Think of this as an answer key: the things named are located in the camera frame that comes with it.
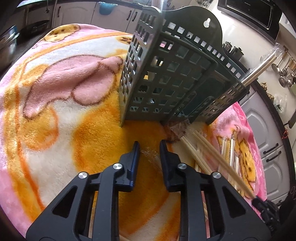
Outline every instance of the plastic bag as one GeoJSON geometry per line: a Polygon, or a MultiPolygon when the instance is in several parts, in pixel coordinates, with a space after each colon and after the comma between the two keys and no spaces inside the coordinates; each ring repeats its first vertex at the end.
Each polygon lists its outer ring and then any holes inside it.
{"type": "Polygon", "coordinates": [[[274,95],[274,107],[280,114],[286,113],[287,110],[287,95],[286,94],[275,94],[274,95]]]}

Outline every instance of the dark green plastic basket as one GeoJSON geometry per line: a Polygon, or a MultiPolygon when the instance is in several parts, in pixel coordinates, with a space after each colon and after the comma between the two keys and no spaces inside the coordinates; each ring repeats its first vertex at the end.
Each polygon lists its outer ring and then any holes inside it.
{"type": "Polygon", "coordinates": [[[244,72],[223,51],[219,21],[202,7],[163,13],[143,7],[124,64],[122,125],[185,119],[210,124],[248,91],[239,80],[244,72]]]}

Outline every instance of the metal ladle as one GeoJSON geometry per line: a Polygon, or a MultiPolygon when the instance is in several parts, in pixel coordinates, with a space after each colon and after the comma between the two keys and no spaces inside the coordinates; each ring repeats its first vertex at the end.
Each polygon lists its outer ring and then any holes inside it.
{"type": "Polygon", "coordinates": [[[293,79],[294,79],[295,74],[296,74],[295,70],[296,70],[296,63],[294,63],[294,66],[293,66],[293,68],[292,68],[292,70],[291,70],[291,72],[289,74],[291,77],[287,78],[287,86],[288,87],[291,87],[293,85],[293,79]]]}
{"type": "Polygon", "coordinates": [[[286,63],[285,67],[279,71],[280,77],[279,77],[279,83],[282,87],[286,87],[287,85],[287,79],[286,76],[288,75],[288,68],[291,64],[292,58],[289,58],[288,62],[286,63]]]}
{"type": "Polygon", "coordinates": [[[288,51],[285,50],[285,52],[284,52],[283,56],[281,57],[281,59],[280,59],[280,61],[279,61],[278,64],[273,63],[273,64],[271,65],[271,68],[273,69],[274,72],[279,73],[279,71],[280,71],[279,65],[281,64],[281,62],[283,61],[283,59],[286,57],[287,52],[288,52],[288,51]]]}

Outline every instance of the silver bolt head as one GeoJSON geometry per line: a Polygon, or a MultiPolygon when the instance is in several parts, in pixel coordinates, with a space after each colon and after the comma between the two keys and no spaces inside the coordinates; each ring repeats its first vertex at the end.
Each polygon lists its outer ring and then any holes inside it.
{"type": "Polygon", "coordinates": [[[113,168],[114,168],[115,170],[119,170],[119,169],[122,168],[122,164],[120,164],[120,163],[115,163],[115,164],[113,165],[113,168]]]}
{"type": "Polygon", "coordinates": [[[186,169],[187,165],[185,163],[180,163],[180,164],[178,164],[178,168],[179,169],[186,169]]]}
{"type": "Polygon", "coordinates": [[[84,179],[87,177],[87,173],[86,172],[81,172],[78,174],[78,177],[81,178],[81,179],[84,179]]]}
{"type": "Polygon", "coordinates": [[[221,173],[219,172],[213,172],[213,178],[219,179],[221,177],[221,173]]]}

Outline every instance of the stainless steel pot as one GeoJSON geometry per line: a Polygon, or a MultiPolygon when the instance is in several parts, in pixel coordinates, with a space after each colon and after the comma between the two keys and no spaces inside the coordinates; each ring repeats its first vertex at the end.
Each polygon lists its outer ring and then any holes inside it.
{"type": "Polygon", "coordinates": [[[13,38],[13,36],[17,33],[17,27],[14,25],[8,30],[6,30],[3,34],[0,35],[0,49],[6,46],[6,43],[13,38]]]}
{"type": "Polygon", "coordinates": [[[13,56],[17,46],[17,37],[19,33],[14,35],[6,45],[0,49],[0,71],[4,70],[13,61],[13,56]]]}

